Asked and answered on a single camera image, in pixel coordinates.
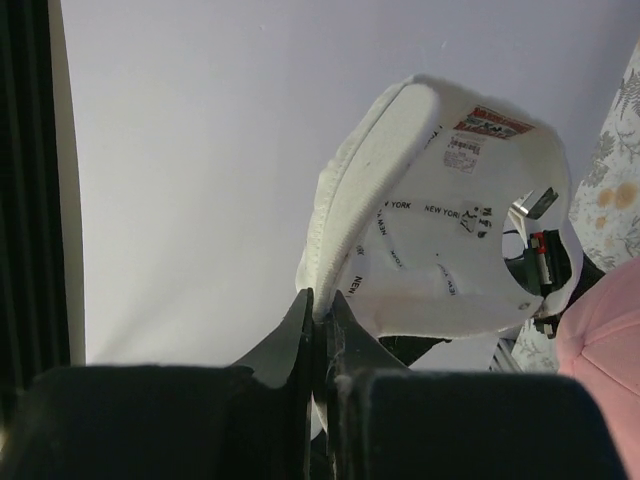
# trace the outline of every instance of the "sticker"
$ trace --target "sticker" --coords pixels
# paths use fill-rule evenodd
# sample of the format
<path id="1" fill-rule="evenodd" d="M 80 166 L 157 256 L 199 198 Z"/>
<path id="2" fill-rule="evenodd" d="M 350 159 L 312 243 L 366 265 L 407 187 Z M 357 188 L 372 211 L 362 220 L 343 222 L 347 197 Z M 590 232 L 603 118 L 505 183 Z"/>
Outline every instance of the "sticker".
<path id="1" fill-rule="evenodd" d="M 434 218 L 440 218 L 444 220 L 456 220 L 460 218 L 460 212 L 457 208 L 451 206 L 445 206 L 440 202 L 432 202 L 429 200 L 398 200 L 398 201 L 386 201 L 384 202 L 385 210 L 395 211 L 411 211 L 413 213 L 422 213 Z"/>
<path id="2" fill-rule="evenodd" d="M 356 293 L 356 290 L 360 288 L 360 285 L 362 285 L 362 277 L 360 275 L 355 275 L 354 279 L 351 281 L 351 285 L 349 285 L 349 289 L 347 290 L 347 297 Z"/>
<path id="3" fill-rule="evenodd" d="M 391 202 L 391 201 L 387 201 L 385 202 L 385 207 L 386 208 L 400 208 L 403 210 L 409 210 L 411 208 L 411 203 L 412 202 Z M 396 249 L 395 245 L 393 244 L 393 239 L 391 238 L 391 236 L 389 235 L 389 229 L 387 228 L 387 224 L 384 220 L 384 215 L 382 214 L 382 208 L 380 210 L 378 210 L 378 213 L 376 214 L 376 223 L 378 226 L 378 231 L 380 232 L 380 235 L 382 235 L 382 239 L 387 247 L 387 251 L 389 252 L 389 255 L 391 256 L 391 260 L 393 261 L 393 264 L 395 265 L 395 267 L 399 270 L 404 268 L 404 263 L 402 263 L 402 260 L 400 260 L 400 256 L 398 255 L 398 250 Z"/>
<path id="4" fill-rule="evenodd" d="M 480 135 L 507 140 L 533 130 L 533 128 L 527 123 L 505 117 L 487 107 L 478 105 L 467 115 L 467 118 L 461 120 L 454 127 L 454 130 L 479 133 Z"/>
<path id="5" fill-rule="evenodd" d="M 369 259 L 365 255 L 363 245 L 356 245 L 355 252 L 351 254 L 350 263 L 351 272 L 344 287 L 344 295 L 347 298 L 352 297 L 358 291 L 369 273 Z"/>
<path id="6" fill-rule="evenodd" d="M 446 167 L 471 174 L 480 158 L 484 138 L 475 134 L 457 134 L 451 137 L 444 152 Z"/>
<path id="7" fill-rule="evenodd" d="M 447 270 L 444 265 L 440 265 L 439 263 L 437 265 L 440 268 L 440 271 L 442 272 L 442 276 L 444 277 L 445 283 L 447 284 L 447 292 L 449 292 L 449 295 L 451 296 L 457 295 L 458 287 L 456 286 L 456 282 L 454 282 L 453 277 L 451 276 L 451 273 L 449 273 L 449 270 Z"/>
<path id="8" fill-rule="evenodd" d="M 387 200 L 376 216 L 377 228 L 398 268 L 403 268 L 404 265 L 398 258 L 383 216 L 383 211 L 389 210 L 422 214 L 434 220 L 447 220 L 457 224 L 457 230 L 460 233 L 477 238 L 485 238 L 493 228 L 494 222 L 493 209 L 477 202 L 464 201 L 460 207 L 454 208 L 430 200 Z"/>
<path id="9" fill-rule="evenodd" d="M 476 202 L 463 202 L 458 231 L 466 236 L 485 238 L 493 228 L 493 210 Z"/>

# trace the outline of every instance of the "white wall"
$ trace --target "white wall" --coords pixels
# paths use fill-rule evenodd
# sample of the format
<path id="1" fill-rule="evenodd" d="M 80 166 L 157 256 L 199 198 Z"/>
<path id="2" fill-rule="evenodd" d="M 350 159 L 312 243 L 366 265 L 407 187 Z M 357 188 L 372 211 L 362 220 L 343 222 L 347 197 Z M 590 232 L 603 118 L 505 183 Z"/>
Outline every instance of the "white wall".
<path id="1" fill-rule="evenodd" d="M 294 297 L 317 174 L 389 84 L 441 75 L 586 168 L 636 0 L 63 0 L 87 359 L 219 364 Z"/>

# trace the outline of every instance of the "white baseball cap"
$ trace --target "white baseball cap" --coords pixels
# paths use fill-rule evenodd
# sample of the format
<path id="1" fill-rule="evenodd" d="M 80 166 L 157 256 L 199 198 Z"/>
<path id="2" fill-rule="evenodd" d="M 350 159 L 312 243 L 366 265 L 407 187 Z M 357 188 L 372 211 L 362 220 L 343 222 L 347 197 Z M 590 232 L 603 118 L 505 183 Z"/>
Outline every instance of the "white baseball cap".
<path id="1" fill-rule="evenodd" d="M 539 218 L 514 211 L 517 199 L 549 189 L 557 198 Z M 341 290 L 376 336 L 465 337 L 559 313 L 582 267 L 570 194 L 551 127 L 413 76 L 376 100 L 321 173 L 296 287 L 313 288 L 316 318 Z M 525 242 L 559 231 L 571 275 L 546 298 L 505 265 L 508 216 Z"/>

